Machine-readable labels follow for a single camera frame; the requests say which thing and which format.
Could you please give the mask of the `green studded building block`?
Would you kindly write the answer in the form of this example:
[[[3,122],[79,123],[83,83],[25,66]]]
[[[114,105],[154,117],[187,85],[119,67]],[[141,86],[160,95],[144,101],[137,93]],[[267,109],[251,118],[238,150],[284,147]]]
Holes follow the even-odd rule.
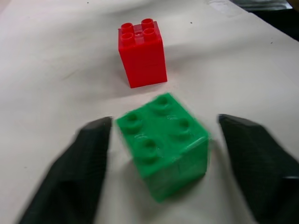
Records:
[[[205,175],[210,134],[170,93],[129,111],[116,123],[156,201]]]

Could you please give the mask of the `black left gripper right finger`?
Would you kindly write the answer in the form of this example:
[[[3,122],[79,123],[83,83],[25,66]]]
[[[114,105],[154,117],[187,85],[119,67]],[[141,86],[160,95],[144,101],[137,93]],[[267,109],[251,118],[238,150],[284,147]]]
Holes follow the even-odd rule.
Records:
[[[231,168],[259,224],[299,224],[299,162],[260,124],[227,114],[218,122]]]

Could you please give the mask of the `red studded building block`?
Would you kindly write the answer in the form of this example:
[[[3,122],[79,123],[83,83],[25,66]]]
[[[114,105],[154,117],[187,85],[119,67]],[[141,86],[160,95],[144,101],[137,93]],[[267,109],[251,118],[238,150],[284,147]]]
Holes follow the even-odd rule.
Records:
[[[131,88],[167,82],[163,40],[153,19],[122,24],[118,51]]]

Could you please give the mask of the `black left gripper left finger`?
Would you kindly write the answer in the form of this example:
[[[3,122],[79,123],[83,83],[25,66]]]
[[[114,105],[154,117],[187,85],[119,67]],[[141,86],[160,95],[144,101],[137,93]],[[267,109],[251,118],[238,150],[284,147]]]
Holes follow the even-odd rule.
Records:
[[[112,118],[87,123],[52,164],[18,224],[93,224],[107,168]]]

